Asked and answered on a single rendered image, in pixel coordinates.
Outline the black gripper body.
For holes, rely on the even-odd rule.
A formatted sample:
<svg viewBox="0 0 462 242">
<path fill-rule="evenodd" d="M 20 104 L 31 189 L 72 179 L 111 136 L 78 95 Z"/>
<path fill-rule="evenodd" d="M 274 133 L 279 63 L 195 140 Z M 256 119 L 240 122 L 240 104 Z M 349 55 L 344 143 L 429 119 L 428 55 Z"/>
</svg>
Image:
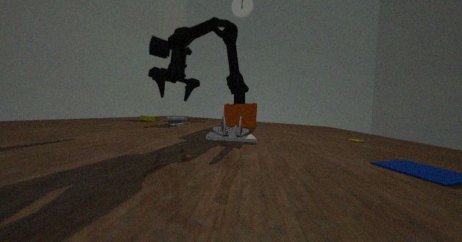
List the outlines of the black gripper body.
<svg viewBox="0 0 462 242">
<path fill-rule="evenodd" d="M 186 77 L 185 68 L 187 67 L 184 61 L 180 59 L 171 59 L 171 63 L 169 64 L 169 66 L 170 66 L 169 73 L 166 73 L 164 69 L 154 67 L 151 70 L 149 70 L 149 76 L 153 78 L 156 76 L 160 76 L 163 78 L 172 79 L 178 82 L 186 83 L 186 86 L 188 85 L 194 85 L 197 87 L 200 86 L 200 82 L 197 79 L 193 79 L 193 78 L 184 79 L 184 77 Z"/>
</svg>

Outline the blue flat plate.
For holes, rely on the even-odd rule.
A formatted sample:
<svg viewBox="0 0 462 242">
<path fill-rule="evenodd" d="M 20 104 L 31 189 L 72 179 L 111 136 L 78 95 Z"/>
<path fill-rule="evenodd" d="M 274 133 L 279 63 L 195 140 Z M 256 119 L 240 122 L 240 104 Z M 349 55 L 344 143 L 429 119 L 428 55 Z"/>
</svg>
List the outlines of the blue flat plate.
<svg viewBox="0 0 462 242">
<path fill-rule="evenodd" d="M 433 166 L 414 163 L 407 160 L 371 162 L 385 169 L 390 169 L 412 177 L 418 177 L 444 186 L 462 184 L 462 173 L 440 169 Z"/>
</svg>

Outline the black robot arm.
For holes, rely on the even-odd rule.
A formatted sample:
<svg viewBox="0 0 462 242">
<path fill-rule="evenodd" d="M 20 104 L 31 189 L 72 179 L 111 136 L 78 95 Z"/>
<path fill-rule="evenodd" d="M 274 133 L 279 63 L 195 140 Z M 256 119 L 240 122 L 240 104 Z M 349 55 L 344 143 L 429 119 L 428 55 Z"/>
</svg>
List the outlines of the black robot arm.
<svg viewBox="0 0 462 242">
<path fill-rule="evenodd" d="M 222 31 L 218 27 L 225 28 Z M 186 62 L 186 55 L 191 55 L 192 53 L 187 46 L 195 39 L 212 31 L 221 37 L 227 46 L 227 56 L 230 68 L 230 75 L 227 77 L 227 85 L 231 94 L 234 94 L 233 104 L 246 104 L 245 93 L 248 92 L 249 88 L 244 83 L 243 76 L 239 72 L 235 44 L 238 36 L 238 28 L 232 22 L 213 17 L 210 20 L 194 27 L 177 28 L 174 34 L 168 38 L 168 41 L 152 36 L 149 46 L 149 54 L 165 59 L 167 56 L 169 57 L 170 50 L 172 50 L 171 59 L 180 59 Z"/>
</svg>

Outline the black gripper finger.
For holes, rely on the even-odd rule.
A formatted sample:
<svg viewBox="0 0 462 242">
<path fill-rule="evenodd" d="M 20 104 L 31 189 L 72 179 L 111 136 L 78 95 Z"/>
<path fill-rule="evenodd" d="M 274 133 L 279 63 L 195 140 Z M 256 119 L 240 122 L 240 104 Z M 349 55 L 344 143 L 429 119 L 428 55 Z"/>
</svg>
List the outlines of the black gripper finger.
<svg viewBox="0 0 462 242">
<path fill-rule="evenodd" d="M 166 78 L 163 78 L 163 77 L 160 77 L 160 76 L 156 76 L 154 78 L 152 78 L 153 80 L 156 81 L 158 87 L 159 87 L 159 90 L 160 90 L 160 95 L 161 95 L 161 98 L 163 98 L 164 96 L 164 90 L 165 90 L 165 81 L 166 81 Z"/>
<path fill-rule="evenodd" d="M 197 86 L 194 86 L 194 85 L 188 85 L 188 86 L 185 86 L 185 96 L 184 96 L 184 101 L 187 101 L 189 95 L 192 93 L 192 91 L 194 90 L 194 88 L 196 88 Z"/>
</svg>

